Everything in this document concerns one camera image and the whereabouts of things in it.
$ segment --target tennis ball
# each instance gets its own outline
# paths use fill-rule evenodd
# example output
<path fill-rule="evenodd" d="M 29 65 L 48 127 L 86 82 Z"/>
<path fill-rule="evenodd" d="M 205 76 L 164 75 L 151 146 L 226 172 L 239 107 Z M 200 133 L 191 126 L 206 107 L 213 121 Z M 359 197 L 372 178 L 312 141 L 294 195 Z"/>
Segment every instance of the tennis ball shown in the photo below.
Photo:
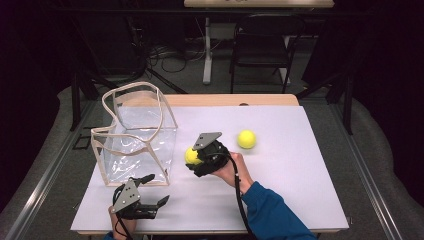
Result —
<path fill-rule="evenodd" d="M 199 164 L 202 161 L 197 158 L 197 151 L 193 150 L 193 148 L 189 147 L 185 153 L 185 160 L 188 164 Z"/>
<path fill-rule="evenodd" d="M 256 136 L 255 133 L 253 133 L 250 130 L 243 130 L 239 133 L 237 137 L 237 143 L 242 148 L 252 148 L 256 144 Z"/>

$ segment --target person's right hand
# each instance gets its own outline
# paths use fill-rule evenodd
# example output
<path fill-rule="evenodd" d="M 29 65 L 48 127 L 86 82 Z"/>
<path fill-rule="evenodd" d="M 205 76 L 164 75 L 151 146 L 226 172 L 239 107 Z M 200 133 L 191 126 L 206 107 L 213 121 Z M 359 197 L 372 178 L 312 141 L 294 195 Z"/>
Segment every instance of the person's right hand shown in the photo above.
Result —
<path fill-rule="evenodd" d="M 240 178 L 240 192 L 244 194 L 247 190 L 249 190 L 254 181 L 252 180 L 246 163 L 244 162 L 243 155 L 234 152 L 230 152 L 230 154 L 237 165 Z M 233 163 L 231 161 L 228 161 L 224 167 L 213 172 L 212 175 L 222 178 L 228 185 L 235 187 L 235 173 Z"/>

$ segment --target table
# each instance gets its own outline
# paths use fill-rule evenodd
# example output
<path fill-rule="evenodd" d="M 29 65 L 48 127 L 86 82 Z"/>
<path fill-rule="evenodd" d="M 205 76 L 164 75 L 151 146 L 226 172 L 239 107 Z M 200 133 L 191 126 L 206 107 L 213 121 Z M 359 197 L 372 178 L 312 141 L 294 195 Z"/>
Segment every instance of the table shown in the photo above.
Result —
<path fill-rule="evenodd" d="M 184 165 L 187 147 L 194 144 L 200 132 L 212 131 L 222 131 L 219 140 L 230 150 L 244 154 L 252 177 L 281 194 L 309 229 L 337 232 L 349 227 L 307 116 L 295 96 L 200 94 L 166 98 L 179 125 L 171 185 L 140 187 L 139 192 L 146 204 L 168 194 L 170 198 L 156 219 L 138 221 L 137 233 L 246 233 L 234 189 L 215 176 L 198 178 Z M 244 128 L 257 134 L 258 143 L 251 150 L 237 147 L 235 141 Z M 71 230 L 80 234 L 110 231 L 107 207 L 114 190 L 104 186 L 96 167 Z"/>
<path fill-rule="evenodd" d="M 184 6 L 191 8 L 331 8 L 333 0 L 185 0 Z M 287 45 L 289 37 L 284 38 Z M 203 84 L 211 83 L 212 52 L 210 45 L 210 19 L 205 23 L 205 68 Z M 280 74 L 284 79 L 287 69 L 281 68 Z"/>

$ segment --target clear plastic bag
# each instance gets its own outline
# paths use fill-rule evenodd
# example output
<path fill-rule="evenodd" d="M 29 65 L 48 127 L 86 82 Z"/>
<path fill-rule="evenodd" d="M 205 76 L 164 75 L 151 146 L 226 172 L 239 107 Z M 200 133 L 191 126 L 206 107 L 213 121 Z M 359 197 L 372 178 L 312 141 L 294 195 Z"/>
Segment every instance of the clear plastic bag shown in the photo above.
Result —
<path fill-rule="evenodd" d="M 91 145 L 105 184 L 155 174 L 147 186 L 169 185 L 178 125 L 162 92 L 137 82 L 105 93 L 102 104 L 112 124 L 93 128 Z"/>

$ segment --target person's forearm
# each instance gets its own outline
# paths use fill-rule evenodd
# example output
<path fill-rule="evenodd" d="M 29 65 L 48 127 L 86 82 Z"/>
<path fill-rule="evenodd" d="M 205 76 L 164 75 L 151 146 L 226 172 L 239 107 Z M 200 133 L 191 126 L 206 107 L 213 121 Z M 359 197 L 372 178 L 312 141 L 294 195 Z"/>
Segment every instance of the person's forearm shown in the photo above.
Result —
<path fill-rule="evenodd" d="M 274 191 L 254 182 L 243 196 L 249 227 L 260 239 L 316 239 Z"/>

